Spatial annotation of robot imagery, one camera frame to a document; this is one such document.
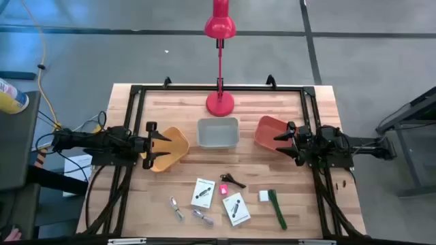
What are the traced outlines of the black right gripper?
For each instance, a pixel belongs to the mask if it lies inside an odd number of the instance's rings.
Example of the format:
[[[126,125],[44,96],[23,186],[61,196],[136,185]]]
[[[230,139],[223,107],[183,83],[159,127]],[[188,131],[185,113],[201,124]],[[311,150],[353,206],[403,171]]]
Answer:
[[[292,147],[278,147],[276,151],[292,157],[297,166],[303,166],[306,161],[306,152],[309,148],[309,141],[312,138],[310,126],[303,125],[297,127],[294,122],[288,123],[288,129],[285,133],[275,136],[275,141],[288,141],[292,139]]]

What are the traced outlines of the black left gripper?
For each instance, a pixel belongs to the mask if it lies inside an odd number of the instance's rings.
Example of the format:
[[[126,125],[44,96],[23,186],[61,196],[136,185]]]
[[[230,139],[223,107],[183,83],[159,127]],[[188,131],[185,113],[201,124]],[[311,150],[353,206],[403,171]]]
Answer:
[[[156,122],[147,122],[146,132],[148,133],[148,135],[146,137],[137,136],[133,138],[134,152],[146,153],[146,157],[142,160],[142,167],[144,169],[152,168],[154,164],[154,159],[156,159],[157,157],[170,154],[169,152],[153,152],[153,139],[171,142],[171,139],[165,137],[160,132],[156,131],[156,129]]]

